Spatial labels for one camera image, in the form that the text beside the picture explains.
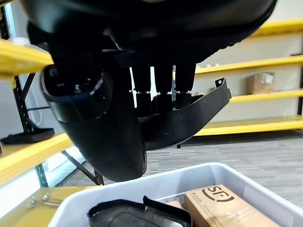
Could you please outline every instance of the white plastic bin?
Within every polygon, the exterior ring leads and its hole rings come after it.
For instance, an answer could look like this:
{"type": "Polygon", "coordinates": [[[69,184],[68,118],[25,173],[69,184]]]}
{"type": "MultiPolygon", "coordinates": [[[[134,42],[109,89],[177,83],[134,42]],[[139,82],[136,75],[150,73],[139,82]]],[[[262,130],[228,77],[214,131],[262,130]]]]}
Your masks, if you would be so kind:
{"type": "Polygon", "coordinates": [[[88,210],[103,201],[142,202],[147,195],[163,202],[178,197],[182,202],[184,192],[215,184],[225,185],[283,227],[303,227],[302,209],[221,163],[205,163],[77,192],[62,202],[49,227],[87,227],[88,210]]]}

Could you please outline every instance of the cardboard box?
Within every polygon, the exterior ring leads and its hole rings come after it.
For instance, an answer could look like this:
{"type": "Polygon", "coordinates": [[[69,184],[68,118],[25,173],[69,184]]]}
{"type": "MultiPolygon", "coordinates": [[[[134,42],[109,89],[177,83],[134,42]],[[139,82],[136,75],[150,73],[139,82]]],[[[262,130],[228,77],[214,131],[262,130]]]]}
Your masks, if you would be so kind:
{"type": "Polygon", "coordinates": [[[274,72],[262,72],[251,75],[246,78],[246,93],[264,94],[274,91],[274,72]]]}
{"type": "Polygon", "coordinates": [[[195,227],[279,226],[223,185],[187,192],[185,209],[195,227]]]}
{"type": "Polygon", "coordinates": [[[179,199],[172,201],[172,202],[167,202],[167,205],[173,206],[173,207],[178,207],[178,208],[183,208],[179,199]]]}

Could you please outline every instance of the black object on shelf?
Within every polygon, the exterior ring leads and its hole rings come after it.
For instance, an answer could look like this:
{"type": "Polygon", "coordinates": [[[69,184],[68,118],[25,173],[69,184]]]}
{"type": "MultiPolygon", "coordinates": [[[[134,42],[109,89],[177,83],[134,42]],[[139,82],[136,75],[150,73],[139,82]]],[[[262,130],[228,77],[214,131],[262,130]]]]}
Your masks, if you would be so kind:
{"type": "Polygon", "coordinates": [[[38,128],[35,123],[29,119],[28,109],[25,104],[25,98],[33,82],[34,76],[34,73],[30,73],[28,75],[23,90],[21,88],[18,76],[15,77],[15,87],[13,89],[13,92],[24,132],[15,135],[9,135],[8,137],[1,139],[1,143],[3,144],[37,143],[43,140],[47,140],[55,134],[53,128],[38,128]]]}
{"type": "Polygon", "coordinates": [[[114,200],[98,204],[88,212],[91,227],[191,227],[190,214],[177,207],[143,197],[143,203],[114,200]]]}

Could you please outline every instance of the black plastic part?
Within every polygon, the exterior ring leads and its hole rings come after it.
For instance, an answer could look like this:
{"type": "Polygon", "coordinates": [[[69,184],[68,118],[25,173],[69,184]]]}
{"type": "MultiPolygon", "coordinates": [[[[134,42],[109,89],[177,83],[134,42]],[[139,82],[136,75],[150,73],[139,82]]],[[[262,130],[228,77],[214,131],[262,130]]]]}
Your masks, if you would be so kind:
{"type": "Polygon", "coordinates": [[[176,91],[191,91],[194,84],[196,64],[176,65],[176,91]]]}
{"type": "MultiPolygon", "coordinates": [[[[123,73],[124,69],[108,73],[109,77],[115,75],[116,78],[113,78],[113,87],[110,89],[112,98],[106,113],[98,116],[93,109],[88,108],[86,113],[92,111],[91,115],[79,121],[66,123],[59,120],[62,118],[56,111],[57,109],[59,112],[65,111],[61,109],[62,103],[71,105],[72,99],[51,96],[47,90],[48,86],[43,84],[43,81],[46,81],[44,77],[49,76],[48,71],[41,76],[43,94],[64,131],[98,173],[116,182],[138,178],[146,171],[146,151],[137,111],[134,108],[133,94],[125,86],[128,77],[123,73]]],[[[100,105],[102,102],[92,104],[92,107],[99,108],[100,105]]],[[[70,116],[69,119],[72,119],[73,114],[79,114],[76,108],[78,106],[73,106],[75,110],[71,109],[64,113],[70,116]]]]}
{"type": "Polygon", "coordinates": [[[151,90],[151,68],[134,67],[132,68],[134,78],[134,89],[137,92],[147,92],[151,90]]]}
{"type": "Polygon", "coordinates": [[[181,109],[192,103],[191,93],[176,93],[176,109],[181,109]]]}
{"type": "Polygon", "coordinates": [[[114,200],[98,204],[88,212],[91,227],[191,227],[190,214],[183,209],[153,201],[143,204],[114,200]]]}
{"type": "Polygon", "coordinates": [[[1,139],[3,144],[28,144],[37,143],[43,140],[50,139],[55,134],[54,129],[35,128],[35,132],[23,132],[15,135],[9,135],[1,139]]]}
{"type": "Polygon", "coordinates": [[[159,94],[157,98],[157,113],[166,113],[172,111],[172,97],[171,94],[159,94]]]}
{"type": "Polygon", "coordinates": [[[182,109],[139,118],[147,150],[180,144],[200,131],[224,106],[231,96],[225,79],[217,88],[182,109]]]}
{"type": "Polygon", "coordinates": [[[170,92],[172,84],[172,66],[156,65],[154,67],[154,72],[157,92],[162,94],[170,92]]]}
{"type": "Polygon", "coordinates": [[[138,117],[151,115],[152,114],[151,94],[137,93],[136,99],[137,99],[138,117]]]}
{"type": "Polygon", "coordinates": [[[106,113],[113,93],[111,76],[103,72],[100,77],[102,82],[97,90],[92,88],[78,94],[65,95],[65,90],[60,91],[57,87],[58,83],[50,73],[51,67],[53,66],[44,69],[41,76],[41,89],[58,121],[81,122],[98,118],[106,113]]]}

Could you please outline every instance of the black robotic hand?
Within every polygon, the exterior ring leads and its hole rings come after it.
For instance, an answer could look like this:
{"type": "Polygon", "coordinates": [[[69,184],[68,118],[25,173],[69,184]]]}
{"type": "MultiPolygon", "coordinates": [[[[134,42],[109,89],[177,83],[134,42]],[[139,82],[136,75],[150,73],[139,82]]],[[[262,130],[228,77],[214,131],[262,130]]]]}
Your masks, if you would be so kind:
{"type": "Polygon", "coordinates": [[[41,76],[46,100],[84,157],[114,181],[140,177],[146,171],[146,150],[187,140],[229,102],[225,79],[217,80],[209,94],[191,96],[196,63],[252,34],[276,4],[276,0],[21,2],[30,21],[31,42],[47,43],[54,61],[41,76]],[[151,100],[152,66],[158,95],[151,100]]]}

